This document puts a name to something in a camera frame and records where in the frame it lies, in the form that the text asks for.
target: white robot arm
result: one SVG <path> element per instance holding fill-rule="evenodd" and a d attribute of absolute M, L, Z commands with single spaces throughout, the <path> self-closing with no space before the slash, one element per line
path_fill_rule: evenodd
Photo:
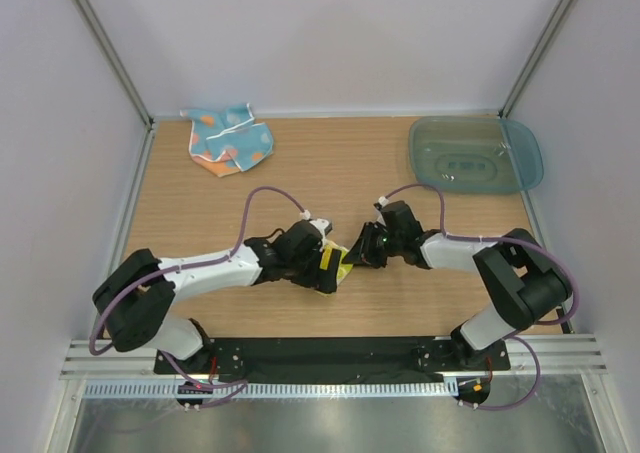
<path fill-rule="evenodd" d="M 134 252 L 93 295 L 102 314 L 125 287 L 153 276 L 109 314 L 106 329 L 115 349 L 124 352 L 144 346 L 166 351 L 178 360 L 194 357 L 206 347 L 208 336 L 195 320 L 174 317 L 168 310 L 178 301 L 221 288 L 286 279 L 333 293 L 340 252 L 330 251 L 328 266 L 320 267 L 331 222 L 300 220 L 286 232 L 280 231 L 273 241 L 270 237 L 245 240 L 230 258 L 231 250 L 190 258 L 155 258 L 148 249 Z"/>
<path fill-rule="evenodd" d="M 496 342 L 524 330 L 560 306 L 571 296 L 569 280 L 545 256 L 531 248 L 539 246 L 526 230 L 517 228 L 500 242 L 459 241 L 439 230 L 424 231 L 404 201 L 376 208 L 376 222 L 364 225 L 344 263 L 385 267 L 389 256 L 423 269 L 451 268 L 479 273 L 491 299 L 480 313 L 451 333 L 456 356 L 463 365 L 484 360 Z M 518 276 L 516 269 L 525 268 Z"/>

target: blue plastic tray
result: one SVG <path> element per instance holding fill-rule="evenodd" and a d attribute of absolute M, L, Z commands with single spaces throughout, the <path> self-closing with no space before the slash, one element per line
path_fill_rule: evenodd
<path fill-rule="evenodd" d="M 515 193 L 544 174 L 533 133 L 513 120 L 421 118 L 409 131 L 409 156 L 419 182 L 448 191 Z"/>

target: purple cable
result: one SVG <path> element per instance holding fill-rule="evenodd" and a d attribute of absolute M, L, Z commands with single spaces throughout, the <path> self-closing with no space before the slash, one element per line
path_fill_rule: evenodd
<path fill-rule="evenodd" d="M 508 405 L 502 405 L 502 406 L 483 406 L 483 405 L 478 405 L 478 406 L 475 406 L 473 403 L 469 403 L 468 401 L 462 401 L 461 400 L 463 405 L 468 406 L 470 408 L 483 410 L 483 411 L 507 411 L 507 410 L 511 410 L 513 408 L 517 408 L 518 406 L 522 405 L 523 403 L 529 401 L 533 397 L 533 395 L 536 394 L 536 391 L 538 391 L 538 387 L 540 386 L 540 376 L 542 374 L 542 372 L 540 371 L 540 360 L 538 359 L 538 355 L 536 355 L 536 352 L 533 351 L 533 348 L 531 347 L 531 345 L 528 342 L 526 342 L 525 340 L 523 340 L 522 338 L 520 338 L 518 336 L 514 336 L 512 334 L 512 335 L 507 335 L 506 339 L 519 341 L 520 343 L 522 343 L 524 345 L 524 347 L 527 350 L 529 350 L 529 353 L 531 353 L 531 357 L 533 358 L 533 362 L 536 365 L 536 379 L 533 381 L 533 386 L 531 386 L 531 389 L 529 390 L 529 392 L 526 395 L 524 395 L 518 401 L 515 401 L 515 402 L 510 403 Z"/>
<path fill-rule="evenodd" d="M 538 245 L 534 245 L 524 240 L 519 240 L 517 238 L 504 238 L 501 236 L 483 237 L 483 236 L 452 235 L 447 231 L 444 225 L 444 217 L 445 217 L 444 195 L 437 186 L 428 185 L 426 183 L 411 183 L 409 185 L 396 188 L 391 193 L 386 195 L 386 198 L 391 198 L 393 195 L 396 195 L 401 191 L 408 190 L 409 188 L 417 188 L 417 187 L 429 188 L 430 190 L 433 190 L 438 194 L 438 197 L 440 198 L 440 231 L 442 231 L 442 234 L 446 238 L 449 238 L 450 240 L 454 240 L 454 241 L 471 241 L 475 243 L 483 243 L 483 242 L 494 243 L 495 242 L 495 243 L 508 243 L 512 245 L 522 246 L 523 248 L 528 248 L 548 258 L 552 263 L 554 263 L 560 269 L 560 271 L 564 274 L 564 276 L 567 277 L 567 279 L 569 280 L 569 284 L 571 285 L 571 290 L 573 291 L 573 302 L 571 304 L 571 308 L 569 308 L 569 311 L 567 311 L 562 317 L 556 320 L 540 320 L 536 322 L 536 325 L 542 325 L 542 326 L 559 325 L 561 323 L 569 321 L 573 317 L 573 315 L 576 314 L 576 311 L 578 311 L 578 306 L 580 306 L 580 292 L 578 290 L 578 282 L 576 281 L 575 277 L 571 274 L 569 269 L 558 258 L 556 258 L 554 255 L 549 253 L 544 248 L 541 248 Z"/>
<path fill-rule="evenodd" d="M 182 265 L 182 269 L 190 270 L 193 268 L 201 268 L 204 266 L 218 265 L 220 263 L 224 263 L 233 255 L 235 255 L 236 252 L 240 249 L 240 246 L 242 245 L 242 241 L 244 240 L 244 233 L 247 228 L 247 220 L 249 218 L 249 207 L 251 206 L 251 200 L 253 199 L 256 193 L 263 190 L 269 190 L 269 191 L 274 191 L 276 193 L 280 193 L 281 195 L 291 200 L 293 204 L 295 204 L 300 211 L 305 211 L 304 207 L 300 204 L 300 202 L 298 202 L 298 200 L 296 200 L 293 196 L 291 196 L 286 191 L 281 190 L 280 188 L 276 188 L 275 186 L 259 186 L 258 188 L 251 191 L 247 196 L 247 200 L 244 203 L 244 212 L 242 213 L 242 222 L 240 223 L 240 233 L 238 234 L 238 239 L 236 240 L 236 244 L 233 246 L 233 248 L 231 248 L 229 253 L 227 255 L 221 256 L 220 258 L 215 258 L 213 260 L 185 263 L 184 265 Z M 111 303 L 109 303 L 109 305 L 107 305 L 107 307 L 104 309 L 104 311 L 102 312 L 102 315 L 100 315 L 100 318 L 98 318 L 98 322 L 95 328 L 93 329 L 91 336 L 89 337 L 89 352 L 93 356 L 100 356 L 113 346 L 113 343 L 109 343 L 104 348 L 97 350 L 96 340 L 98 339 L 98 335 L 103 331 L 107 318 L 109 317 L 111 312 L 115 309 L 115 307 L 118 305 L 118 303 L 120 303 L 125 296 L 130 294 L 132 291 L 135 291 L 136 288 L 147 283 L 148 281 L 153 280 L 158 276 L 165 275 L 167 273 L 173 273 L 174 271 L 178 271 L 178 269 L 179 269 L 178 266 L 171 266 L 169 268 L 164 268 L 158 271 L 154 271 L 153 273 L 149 273 L 148 275 L 143 276 L 139 280 L 134 281 L 133 283 L 128 285 L 124 290 L 118 293 L 116 297 L 111 301 Z"/>
<path fill-rule="evenodd" d="M 253 197 L 254 197 L 254 195 L 256 193 L 258 193 L 259 191 L 263 191 L 263 190 L 269 190 L 269 191 L 274 191 L 276 193 L 280 193 L 284 197 L 286 197 L 289 200 L 291 200 L 291 202 L 294 205 L 296 205 L 296 207 L 300 211 L 302 211 L 302 212 L 305 211 L 304 207 L 300 204 L 300 202 L 298 200 L 296 200 L 293 196 L 291 196 L 289 193 L 287 193 L 286 191 L 281 190 L 280 188 L 276 188 L 275 186 L 259 186 L 258 188 L 255 188 L 254 190 L 252 190 L 249 193 L 249 195 L 247 196 L 247 199 L 246 199 L 246 201 L 244 203 L 244 211 L 242 213 L 242 221 L 240 223 L 240 232 L 238 233 L 238 239 L 236 240 L 235 245 L 233 246 L 233 248 L 231 248 L 229 253 L 227 255 L 223 255 L 220 258 L 215 258 L 213 260 L 196 261 L 196 262 L 193 262 L 193 263 L 186 263 L 186 264 L 182 265 L 182 269 L 183 270 L 190 270 L 190 269 L 193 269 L 193 268 L 201 268 L 201 267 L 205 267 L 205 266 L 218 265 L 220 263 L 224 263 L 229 258 L 231 258 L 233 255 L 235 255 L 236 252 L 240 249 L 240 246 L 242 245 L 242 241 L 244 240 L 244 234 L 245 234 L 245 230 L 247 228 L 247 220 L 249 218 L 249 207 L 251 206 L 251 200 L 253 199 Z M 109 349 L 111 349 L 113 347 L 113 342 L 111 342 L 108 345 L 106 345 L 104 348 L 101 348 L 100 350 L 98 350 L 98 349 L 96 349 L 96 341 L 98 339 L 98 336 L 101 335 L 102 332 L 104 331 L 105 323 L 106 323 L 107 318 L 109 317 L 111 312 L 113 312 L 113 310 L 118 305 L 118 303 L 120 303 L 125 296 L 130 294 L 132 291 L 135 291 L 139 286 L 147 283 L 148 281 L 150 281 L 150 280 L 152 280 L 154 278 L 157 278 L 158 276 L 165 275 L 167 273 L 172 273 L 174 271 L 178 271 L 178 269 L 179 269 L 178 266 L 172 266 L 172 267 L 169 267 L 169 268 L 164 268 L 164 269 L 161 269 L 161 270 L 158 270 L 158 271 L 154 271 L 153 273 L 145 275 L 142 278 L 140 278 L 139 280 L 134 281 L 133 283 L 128 285 L 125 289 L 123 289 L 120 293 L 118 293 L 115 296 L 115 298 L 111 301 L 111 303 L 109 303 L 109 305 L 107 305 L 107 307 L 104 309 L 104 311 L 102 312 L 102 315 L 100 315 L 100 317 L 98 318 L 98 322 L 97 322 L 94 330 L 92 331 L 91 336 L 89 337 L 89 352 L 94 356 L 100 356 L 100 355 L 104 354 L 105 352 L 107 352 Z M 162 352 L 162 354 L 165 356 L 165 358 L 167 359 L 167 361 L 173 367 L 173 369 L 176 371 L 177 374 L 182 376 L 188 382 L 191 382 L 194 385 L 199 385 L 200 386 L 200 388 L 196 387 L 194 389 L 204 389 L 205 391 L 214 391 L 214 390 L 219 390 L 219 389 L 230 388 L 230 387 L 233 387 L 233 386 L 237 386 L 238 387 L 234 391 L 232 391 L 230 394 L 225 396 L 224 398 L 220 398 L 219 400 L 214 400 L 214 401 L 211 401 L 209 403 L 203 404 L 200 407 L 200 409 L 213 408 L 215 406 L 223 405 L 223 404 L 227 403 L 228 401 L 230 401 L 234 396 L 238 395 L 240 392 L 242 392 L 247 387 L 248 383 L 245 380 L 234 381 L 234 382 L 231 382 L 231 383 L 225 383 L 225 384 L 221 384 L 221 385 L 206 385 L 206 384 L 200 383 L 198 380 L 195 380 L 194 378 L 192 378 L 189 375 L 187 375 L 178 366 L 178 364 L 176 363 L 175 359 L 170 354 L 168 354 L 168 353 L 166 353 L 164 351 Z M 143 430 L 147 426 L 149 426 L 150 424 L 155 423 L 156 421 L 158 421 L 159 419 L 164 418 L 165 416 L 166 415 L 164 415 L 164 414 L 160 415 L 158 418 L 155 418 L 154 420 L 152 420 L 151 422 L 147 423 L 146 425 L 143 425 L 142 427 L 131 429 L 131 430 L 126 430 L 126 431 L 123 430 L 123 431 L 121 431 L 121 433 L 134 433 L 136 431 Z"/>

